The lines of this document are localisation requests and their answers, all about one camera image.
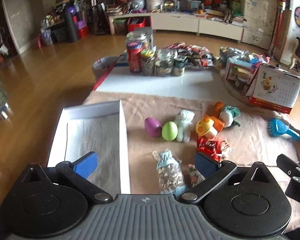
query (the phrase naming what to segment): red box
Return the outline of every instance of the red box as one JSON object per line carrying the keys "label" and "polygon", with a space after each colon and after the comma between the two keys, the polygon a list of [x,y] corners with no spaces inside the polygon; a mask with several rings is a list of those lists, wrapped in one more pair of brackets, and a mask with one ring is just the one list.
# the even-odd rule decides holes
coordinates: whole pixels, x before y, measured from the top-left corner
{"label": "red box", "polygon": [[143,28],[146,26],[146,18],[140,17],[138,23],[131,24],[132,21],[137,20],[137,18],[129,18],[128,20],[128,31],[133,32],[136,28]]}
{"label": "red box", "polygon": [[85,26],[84,28],[77,30],[77,35],[79,39],[84,38],[85,36],[88,35],[88,33],[89,33],[88,26]]}

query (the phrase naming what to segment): rug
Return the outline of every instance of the rug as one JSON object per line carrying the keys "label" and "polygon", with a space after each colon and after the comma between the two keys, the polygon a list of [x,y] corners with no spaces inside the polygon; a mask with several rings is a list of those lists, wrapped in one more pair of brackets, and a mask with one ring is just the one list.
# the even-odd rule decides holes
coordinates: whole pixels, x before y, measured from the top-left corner
{"label": "rug", "polygon": [[[205,113],[213,114],[215,102],[93,91],[84,104],[120,99],[127,125],[131,193],[157,194],[160,192],[157,162],[152,152],[170,149],[176,158],[182,160],[182,170],[186,175],[187,164],[194,163],[197,136],[192,132],[189,143],[166,142],[162,138],[152,138],[144,129],[144,120],[153,117],[163,125],[167,121],[173,121],[182,109],[189,109],[195,113],[193,124],[196,124]],[[259,108],[249,107],[239,101],[233,106],[242,112],[238,118],[242,126],[226,128],[217,135],[218,138],[227,140],[231,146],[229,160],[238,166],[251,166],[256,161],[265,163],[285,191],[290,178],[276,167],[276,159],[278,155],[285,154],[292,160],[300,162],[300,141],[294,141],[289,136],[270,137],[268,122],[274,117],[275,112],[260,111]],[[293,215],[287,231],[300,227],[300,204],[291,199],[290,203]]]}

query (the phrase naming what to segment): red can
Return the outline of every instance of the red can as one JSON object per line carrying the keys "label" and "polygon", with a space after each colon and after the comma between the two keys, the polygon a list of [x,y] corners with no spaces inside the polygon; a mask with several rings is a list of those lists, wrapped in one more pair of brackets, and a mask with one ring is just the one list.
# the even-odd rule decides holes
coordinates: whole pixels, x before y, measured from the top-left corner
{"label": "red can", "polygon": [[141,68],[141,54],[142,51],[141,42],[129,42],[127,44],[127,53],[128,53],[128,63],[130,72],[139,73],[142,71]]}

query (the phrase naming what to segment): blue and white vase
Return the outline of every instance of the blue and white vase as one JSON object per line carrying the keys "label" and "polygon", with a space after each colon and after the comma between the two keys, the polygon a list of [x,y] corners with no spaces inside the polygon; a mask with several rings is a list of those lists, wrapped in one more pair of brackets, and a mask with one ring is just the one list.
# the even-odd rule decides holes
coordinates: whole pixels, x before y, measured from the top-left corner
{"label": "blue and white vase", "polygon": [[133,11],[142,10],[145,7],[145,1],[144,0],[132,0],[131,2],[131,9]]}

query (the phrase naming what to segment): glass jar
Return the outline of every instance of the glass jar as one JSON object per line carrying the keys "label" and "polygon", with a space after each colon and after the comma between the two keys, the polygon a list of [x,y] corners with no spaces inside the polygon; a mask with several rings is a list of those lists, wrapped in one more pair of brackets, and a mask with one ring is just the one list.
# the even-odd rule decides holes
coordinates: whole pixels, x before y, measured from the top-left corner
{"label": "glass jar", "polygon": [[126,44],[129,42],[141,42],[144,49],[149,48],[147,34],[141,31],[133,31],[127,34]]}
{"label": "glass jar", "polygon": [[157,76],[170,76],[173,68],[173,54],[169,49],[159,49],[155,62]]}
{"label": "glass jar", "polygon": [[141,68],[145,76],[152,76],[154,74],[155,51],[144,49],[141,52]]}

